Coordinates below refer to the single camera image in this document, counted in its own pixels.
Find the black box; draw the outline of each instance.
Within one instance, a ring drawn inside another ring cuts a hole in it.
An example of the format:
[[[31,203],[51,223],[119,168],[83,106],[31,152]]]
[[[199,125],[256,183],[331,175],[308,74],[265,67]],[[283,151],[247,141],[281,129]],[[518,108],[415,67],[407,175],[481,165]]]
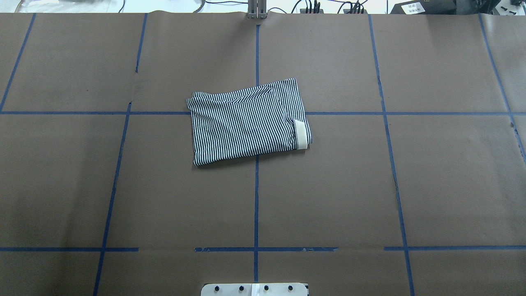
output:
[[[420,0],[398,3],[393,6],[390,14],[456,14],[457,5],[454,0]]]

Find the black and white striped fabric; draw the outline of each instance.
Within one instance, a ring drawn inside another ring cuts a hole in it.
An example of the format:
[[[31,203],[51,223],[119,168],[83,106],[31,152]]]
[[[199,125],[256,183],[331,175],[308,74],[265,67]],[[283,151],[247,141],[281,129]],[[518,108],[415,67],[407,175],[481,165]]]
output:
[[[194,164],[306,149],[310,127],[295,78],[187,99],[194,132]]]

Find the metal bracket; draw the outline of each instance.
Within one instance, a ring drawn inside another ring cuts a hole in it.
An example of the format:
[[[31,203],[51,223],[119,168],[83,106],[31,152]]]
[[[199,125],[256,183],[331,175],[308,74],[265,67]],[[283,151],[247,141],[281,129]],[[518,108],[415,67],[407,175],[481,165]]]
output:
[[[248,18],[267,18],[267,0],[248,0]]]
[[[302,283],[205,284],[201,296],[309,296]]]

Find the grid line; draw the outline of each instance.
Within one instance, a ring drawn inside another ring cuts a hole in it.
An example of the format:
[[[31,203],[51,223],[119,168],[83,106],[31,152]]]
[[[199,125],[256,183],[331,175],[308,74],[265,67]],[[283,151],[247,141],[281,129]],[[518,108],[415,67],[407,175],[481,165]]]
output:
[[[391,134],[389,133],[389,122],[387,120],[386,103],[383,98],[383,87],[382,87],[382,81],[380,79],[380,67],[378,64],[378,54],[376,51],[375,32],[372,26],[372,17],[370,14],[368,15],[368,18],[369,18],[369,29],[371,31],[372,53],[375,58],[376,77],[378,79],[378,91],[380,93],[381,104],[382,104],[383,124],[386,129],[387,148],[389,150],[389,159],[391,162],[391,171],[392,171],[392,176],[394,179],[394,186],[396,188],[396,199],[397,199],[397,204],[398,204],[398,219],[400,222],[400,231],[402,233],[402,243],[404,247],[403,252],[404,252],[405,259],[406,259],[406,271],[407,271],[407,277],[409,281],[409,292],[411,296],[414,296],[414,285],[413,285],[413,275],[411,271],[411,261],[409,258],[409,251],[407,250],[406,227],[403,221],[402,202],[400,200],[400,190],[398,189],[398,179],[396,175],[396,167],[394,165],[395,157],[393,155],[393,149],[391,145]]]
[[[140,54],[143,51],[144,32],[146,30],[146,21],[148,20],[148,13],[144,14],[143,29],[140,33],[139,50],[137,50],[137,64],[135,65],[135,73],[139,73]]]
[[[259,86],[259,30],[256,25],[256,86]],[[254,283],[259,282],[259,155],[256,155],[256,169],[254,172]]]
[[[259,246],[253,248],[251,246],[241,247],[214,247],[214,248],[195,248],[196,253],[201,252],[335,252],[338,247],[335,246]]]
[[[101,252],[102,248],[76,247],[2,247],[0,252]],[[138,252],[139,248],[106,248],[106,252]]]
[[[435,246],[387,246],[384,251],[465,251],[465,250],[526,250],[526,245],[435,245]]]
[[[126,111],[0,111],[0,115],[126,115]],[[383,112],[307,111],[310,116],[383,116]],[[508,112],[386,112],[388,116],[508,116]],[[130,115],[190,115],[189,111],[131,111]],[[511,112],[513,116],[526,116],[526,112]]]
[[[126,119],[124,120],[123,135],[120,139],[119,156],[117,158],[117,166],[115,168],[115,176],[113,178],[112,195],[109,199],[108,215],[106,216],[106,226],[104,227],[104,236],[102,240],[102,247],[100,250],[99,264],[97,268],[97,276],[95,278],[95,287],[93,288],[93,296],[97,296],[98,288],[100,284],[100,276],[102,274],[102,267],[104,264],[104,255],[106,253],[106,244],[108,242],[109,224],[112,219],[113,204],[115,202],[115,193],[117,192],[117,180],[119,179],[120,164],[123,158],[124,141],[126,140],[126,132],[128,130],[128,122],[130,119],[130,110],[132,109],[132,103],[128,104],[128,110],[126,111]]]
[[[35,18],[36,18],[36,13],[34,13],[33,16],[31,17],[31,22],[29,23],[29,27],[27,28],[26,36],[24,38],[24,41],[22,42],[20,51],[18,52],[18,57],[16,58],[15,65],[13,66],[13,71],[11,71],[11,76],[9,77],[9,81],[7,82],[7,86],[5,87],[4,96],[2,97],[2,101],[0,102],[0,111],[2,111],[2,109],[4,108],[4,104],[7,99],[7,95],[9,94],[9,88],[11,87],[11,83],[13,82],[13,79],[15,78],[16,69],[18,68],[18,64],[20,63],[22,54],[24,53],[24,48],[26,47],[27,40],[29,39],[29,35],[31,34],[31,29],[33,28],[33,24],[35,23]]]
[[[493,59],[493,54],[491,53],[491,48],[488,43],[488,37],[486,36],[486,29],[484,28],[484,21],[482,20],[482,14],[480,13],[479,13],[479,23],[480,23],[480,28],[482,30],[482,37],[484,38],[484,43],[486,45],[486,49],[488,50],[488,56],[490,58],[491,66],[493,67],[495,78],[497,79],[497,82],[499,83],[499,88],[502,94],[502,99],[504,100],[504,104],[506,106],[506,110],[508,111],[508,115],[510,117],[510,121],[513,127],[513,132],[515,134],[515,138],[517,139],[519,150],[521,151],[522,160],[526,164],[526,153],[524,152],[524,146],[522,145],[521,136],[519,135],[519,132],[517,131],[517,125],[515,124],[515,119],[513,119],[513,114],[511,113],[510,104],[508,102],[508,97],[506,96],[506,92],[504,91],[504,87],[502,86],[502,81],[500,80],[499,71],[497,70],[497,66],[495,65],[495,60]]]

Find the wire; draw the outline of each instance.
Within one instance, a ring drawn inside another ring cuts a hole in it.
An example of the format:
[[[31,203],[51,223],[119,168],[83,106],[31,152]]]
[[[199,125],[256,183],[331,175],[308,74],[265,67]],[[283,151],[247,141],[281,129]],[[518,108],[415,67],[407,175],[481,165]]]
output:
[[[272,9],[279,9],[279,10],[283,11],[284,13],[286,13],[283,9],[281,9],[281,8],[279,8],[279,7],[272,7],[272,8],[270,8],[268,11],[271,11]]]
[[[294,13],[294,9],[296,9],[296,6],[301,2],[301,0],[298,0],[296,4],[294,4],[294,7],[292,8],[292,11],[290,13]]]
[[[123,6],[119,9],[119,12],[118,12],[118,13],[120,13],[121,11],[123,11],[123,9],[124,9],[124,5],[126,5],[126,0],[123,0]]]
[[[223,4],[223,3],[237,3],[237,4],[248,4],[248,2],[241,2],[241,1],[221,1],[221,2],[210,2],[205,1],[208,4]]]
[[[201,0],[201,5],[199,6],[198,9],[196,9],[196,10],[194,11],[194,13],[198,13],[198,12],[200,12],[201,9],[203,8],[203,6],[205,6],[205,2],[206,2],[205,0]]]
[[[345,2],[343,2],[343,3],[341,4],[340,9],[338,9],[338,12],[336,12],[336,14],[339,14],[341,8],[342,8],[344,5],[346,5],[347,3],[349,3],[349,4],[351,5],[351,9],[352,9],[352,2],[351,2],[351,1],[345,1]]]

